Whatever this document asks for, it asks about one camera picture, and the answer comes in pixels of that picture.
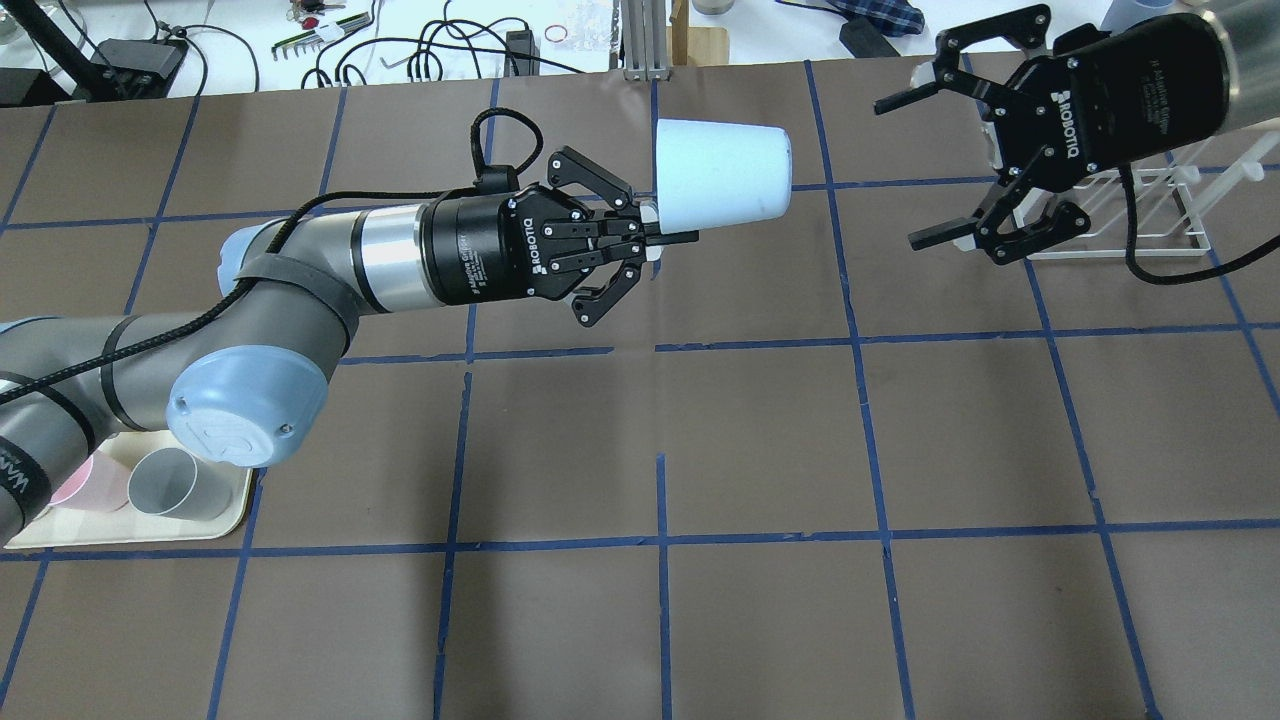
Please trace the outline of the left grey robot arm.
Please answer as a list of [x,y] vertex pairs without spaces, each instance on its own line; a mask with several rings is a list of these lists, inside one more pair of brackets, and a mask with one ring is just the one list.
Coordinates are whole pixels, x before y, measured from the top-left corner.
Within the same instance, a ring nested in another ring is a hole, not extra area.
[[483,167],[467,188],[316,214],[338,199],[233,234],[221,255],[230,288],[204,313],[3,325],[4,541],[125,430],[169,430],[239,468],[285,460],[366,316],[547,299],[590,327],[654,249],[698,238],[570,147],[527,187],[511,167]]

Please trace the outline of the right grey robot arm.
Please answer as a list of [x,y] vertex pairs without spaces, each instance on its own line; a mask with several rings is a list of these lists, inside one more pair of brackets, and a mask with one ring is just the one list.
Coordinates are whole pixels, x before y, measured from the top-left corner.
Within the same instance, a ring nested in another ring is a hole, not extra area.
[[1137,264],[1134,161],[1277,118],[1279,19],[1275,1],[1207,1],[1116,33],[1084,24],[1047,44],[1051,10],[1036,4],[937,35],[929,79],[878,100],[878,115],[942,91],[986,105],[997,179],[969,217],[913,232],[920,251],[972,240],[1006,265],[1091,228],[1059,200],[1006,229],[1033,190],[1062,195],[1116,170],[1129,213],[1125,261],[1151,284],[1185,284],[1212,272],[1153,275]]

